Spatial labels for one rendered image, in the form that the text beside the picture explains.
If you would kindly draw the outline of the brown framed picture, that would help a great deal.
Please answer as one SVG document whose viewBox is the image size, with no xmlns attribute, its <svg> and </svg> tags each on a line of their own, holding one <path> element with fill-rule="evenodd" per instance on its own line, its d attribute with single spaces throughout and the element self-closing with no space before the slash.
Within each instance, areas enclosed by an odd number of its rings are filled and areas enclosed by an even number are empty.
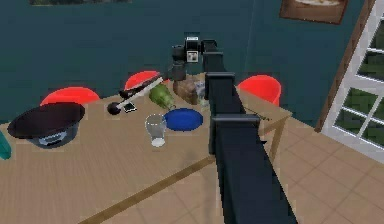
<svg viewBox="0 0 384 224">
<path fill-rule="evenodd" d="M 279 16 L 339 25 L 349 0 L 282 0 Z"/>
</svg>

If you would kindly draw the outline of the wooden dining table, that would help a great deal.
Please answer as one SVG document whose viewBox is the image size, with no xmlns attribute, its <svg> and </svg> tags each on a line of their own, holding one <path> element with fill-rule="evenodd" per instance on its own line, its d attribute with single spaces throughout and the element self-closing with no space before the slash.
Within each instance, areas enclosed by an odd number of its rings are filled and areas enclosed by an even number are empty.
<svg viewBox="0 0 384 224">
<path fill-rule="evenodd" d="M 112 116 L 107 99 L 85 107 L 76 137 L 43 149 L 0 125 L 11 157 L 0 159 L 0 224 L 225 224 L 210 106 L 191 132 L 166 131 L 156 148 L 145 128 L 162 108 L 147 97 Z"/>
</svg>

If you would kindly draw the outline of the red chair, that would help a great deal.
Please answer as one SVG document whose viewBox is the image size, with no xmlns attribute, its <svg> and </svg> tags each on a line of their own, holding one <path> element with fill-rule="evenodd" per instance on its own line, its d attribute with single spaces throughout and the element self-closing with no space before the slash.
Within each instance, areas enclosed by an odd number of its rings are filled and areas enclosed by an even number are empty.
<svg viewBox="0 0 384 224">
<path fill-rule="evenodd" d="M 280 105 L 282 87 L 272 76 L 255 75 L 240 82 L 238 87 L 276 106 Z"/>
<path fill-rule="evenodd" d="M 99 100 L 99 95 L 86 87 L 65 87 L 48 94 L 40 103 L 41 106 L 58 102 L 74 102 L 86 104 Z"/>
<path fill-rule="evenodd" d="M 145 87 L 146 89 L 150 89 L 155 87 L 156 85 L 160 84 L 161 82 L 164 82 L 169 79 L 168 75 L 166 73 L 160 73 L 158 71 L 154 70 L 146 70 L 146 71 L 141 71 L 138 73 L 133 74 L 131 77 L 128 78 L 128 80 L 125 83 L 124 90 L 127 90 L 142 81 L 148 80 L 150 78 L 153 78 L 157 75 L 161 75 L 161 78 L 155 81 L 154 83 L 150 84 L 149 86 Z"/>
</svg>

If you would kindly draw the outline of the black bowl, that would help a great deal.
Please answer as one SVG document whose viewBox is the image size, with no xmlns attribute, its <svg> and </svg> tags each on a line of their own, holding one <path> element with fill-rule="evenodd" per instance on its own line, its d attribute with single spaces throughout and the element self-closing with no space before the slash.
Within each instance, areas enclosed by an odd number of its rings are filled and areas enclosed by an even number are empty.
<svg viewBox="0 0 384 224">
<path fill-rule="evenodd" d="M 85 108 L 74 102 L 58 102 L 35 107 L 16 117 L 7 127 L 17 139 L 52 149 L 71 142 L 77 135 Z"/>
</svg>

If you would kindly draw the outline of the blue plate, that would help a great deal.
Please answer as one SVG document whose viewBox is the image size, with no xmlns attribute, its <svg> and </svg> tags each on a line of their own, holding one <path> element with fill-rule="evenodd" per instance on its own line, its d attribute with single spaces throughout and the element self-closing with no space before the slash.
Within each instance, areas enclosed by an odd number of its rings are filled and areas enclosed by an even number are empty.
<svg viewBox="0 0 384 224">
<path fill-rule="evenodd" d="M 171 110 L 164 117 L 167 128 L 173 131 L 192 131 L 203 124 L 203 116 L 189 108 Z"/>
</svg>

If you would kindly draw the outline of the white framed window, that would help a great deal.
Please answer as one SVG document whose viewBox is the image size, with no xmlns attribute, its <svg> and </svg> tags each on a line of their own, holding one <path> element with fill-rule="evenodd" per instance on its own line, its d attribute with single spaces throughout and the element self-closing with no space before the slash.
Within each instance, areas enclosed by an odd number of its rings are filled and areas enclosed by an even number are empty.
<svg viewBox="0 0 384 224">
<path fill-rule="evenodd" d="M 317 130 L 384 164 L 384 0 L 365 0 Z"/>
</svg>

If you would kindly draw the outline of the teal object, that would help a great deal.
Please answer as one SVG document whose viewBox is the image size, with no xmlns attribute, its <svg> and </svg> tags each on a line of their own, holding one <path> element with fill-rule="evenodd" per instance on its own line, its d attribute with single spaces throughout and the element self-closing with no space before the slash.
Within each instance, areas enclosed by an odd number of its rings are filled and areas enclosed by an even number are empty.
<svg viewBox="0 0 384 224">
<path fill-rule="evenodd" d="M 11 153 L 12 149 L 4 134 L 0 131 L 0 158 L 7 160 L 11 157 Z"/>
</svg>

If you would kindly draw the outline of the clear glass shaker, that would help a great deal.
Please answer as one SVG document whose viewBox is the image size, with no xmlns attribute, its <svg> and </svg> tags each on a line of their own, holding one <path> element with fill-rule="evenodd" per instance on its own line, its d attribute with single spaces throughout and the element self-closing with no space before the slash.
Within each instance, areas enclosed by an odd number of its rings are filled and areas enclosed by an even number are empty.
<svg viewBox="0 0 384 224">
<path fill-rule="evenodd" d="M 197 101 L 202 107 L 206 107 L 209 105 L 209 101 L 205 99 L 205 82 L 197 81 L 195 83 Z"/>
</svg>

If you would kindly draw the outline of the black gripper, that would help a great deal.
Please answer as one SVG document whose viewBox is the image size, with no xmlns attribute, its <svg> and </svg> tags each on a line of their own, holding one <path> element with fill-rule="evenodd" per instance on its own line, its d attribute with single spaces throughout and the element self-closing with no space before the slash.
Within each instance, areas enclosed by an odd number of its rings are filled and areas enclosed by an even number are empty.
<svg viewBox="0 0 384 224">
<path fill-rule="evenodd" d="M 172 47 L 172 68 L 171 68 L 171 75 L 173 81 L 182 81 L 186 78 L 186 52 L 185 47 L 183 45 L 174 45 Z M 121 112 L 121 109 L 127 105 L 128 103 L 131 103 L 138 97 L 144 96 L 146 93 L 148 93 L 151 89 L 146 89 L 145 87 L 149 86 L 150 84 L 154 83 L 158 79 L 161 78 L 161 75 L 157 75 L 153 78 L 150 78 L 148 80 L 142 81 L 141 83 L 127 89 L 127 90 L 120 90 L 119 96 L 122 98 L 121 102 L 112 102 L 107 106 L 107 111 L 111 115 L 117 115 Z"/>
</svg>

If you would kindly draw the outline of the brown bread loaf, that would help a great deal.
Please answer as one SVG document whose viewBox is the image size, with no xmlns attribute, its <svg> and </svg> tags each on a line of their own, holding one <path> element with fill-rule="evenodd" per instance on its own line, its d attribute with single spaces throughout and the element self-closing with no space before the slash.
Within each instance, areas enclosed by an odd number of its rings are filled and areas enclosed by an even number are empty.
<svg viewBox="0 0 384 224">
<path fill-rule="evenodd" d="M 173 83 L 173 92 L 188 104 L 198 104 L 196 84 L 193 79 L 175 81 Z"/>
</svg>

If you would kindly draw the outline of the clear glass cup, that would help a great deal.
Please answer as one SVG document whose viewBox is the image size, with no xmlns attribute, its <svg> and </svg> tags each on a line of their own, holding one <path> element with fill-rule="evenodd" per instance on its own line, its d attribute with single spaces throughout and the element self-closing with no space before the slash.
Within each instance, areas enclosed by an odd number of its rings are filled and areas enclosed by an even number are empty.
<svg viewBox="0 0 384 224">
<path fill-rule="evenodd" d="M 163 115 L 149 115 L 145 121 L 145 128 L 150 136 L 153 147 L 162 147 L 165 144 L 166 120 Z"/>
</svg>

